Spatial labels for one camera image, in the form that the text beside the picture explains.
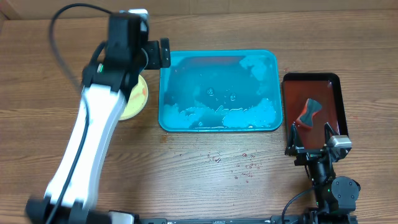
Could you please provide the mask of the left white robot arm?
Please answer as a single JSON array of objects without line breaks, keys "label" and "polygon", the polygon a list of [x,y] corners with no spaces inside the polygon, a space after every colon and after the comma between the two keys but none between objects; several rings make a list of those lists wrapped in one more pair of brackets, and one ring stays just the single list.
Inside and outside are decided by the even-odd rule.
[{"label": "left white robot arm", "polygon": [[149,40],[148,20],[145,9],[109,12],[108,38],[75,83],[81,100],[63,159],[43,199],[30,198],[25,206],[31,223],[137,222],[133,213],[95,207],[111,137],[140,73],[171,63],[169,40]]}]

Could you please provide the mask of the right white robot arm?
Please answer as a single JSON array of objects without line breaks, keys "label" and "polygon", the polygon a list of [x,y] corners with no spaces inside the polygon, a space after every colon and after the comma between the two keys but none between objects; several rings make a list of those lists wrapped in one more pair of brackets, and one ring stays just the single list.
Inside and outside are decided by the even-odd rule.
[{"label": "right white robot arm", "polygon": [[[345,176],[336,176],[333,164],[344,159],[352,148],[347,135],[339,135],[329,123],[324,125],[325,143],[321,149],[305,149],[296,125],[291,125],[285,155],[294,156],[296,166],[303,166],[312,186],[287,202],[281,223],[357,223],[351,215],[356,210],[360,184]],[[313,192],[316,207],[308,208],[296,218],[286,217],[288,207],[298,198]]]}]

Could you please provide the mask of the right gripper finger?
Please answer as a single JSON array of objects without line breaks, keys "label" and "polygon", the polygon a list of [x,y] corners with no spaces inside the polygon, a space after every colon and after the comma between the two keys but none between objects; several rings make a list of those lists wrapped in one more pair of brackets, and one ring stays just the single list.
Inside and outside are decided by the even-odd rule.
[{"label": "right gripper finger", "polygon": [[334,136],[337,136],[338,133],[331,127],[329,122],[324,124],[324,134],[325,134],[325,145],[326,146],[335,146]]},{"label": "right gripper finger", "polygon": [[286,156],[297,156],[303,151],[303,143],[299,136],[297,127],[295,123],[293,123],[290,127],[290,134],[287,140],[287,146],[285,148]]}]

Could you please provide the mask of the yellow plate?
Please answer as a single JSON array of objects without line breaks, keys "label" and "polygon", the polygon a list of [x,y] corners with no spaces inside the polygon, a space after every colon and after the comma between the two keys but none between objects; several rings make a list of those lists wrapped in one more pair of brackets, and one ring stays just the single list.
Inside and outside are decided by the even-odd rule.
[{"label": "yellow plate", "polygon": [[149,98],[147,82],[142,75],[139,75],[137,85],[132,89],[127,105],[119,120],[131,119],[139,114],[145,107]]}]

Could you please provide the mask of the red sponge with dark scourer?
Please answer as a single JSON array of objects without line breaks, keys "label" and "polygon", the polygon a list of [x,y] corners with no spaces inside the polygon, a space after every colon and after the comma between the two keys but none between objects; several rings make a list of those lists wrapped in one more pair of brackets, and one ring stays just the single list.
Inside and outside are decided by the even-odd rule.
[{"label": "red sponge with dark scourer", "polygon": [[302,112],[295,120],[297,124],[307,129],[313,128],[313,117],[322,109],[322,105],[311,98],[305,102]]}]

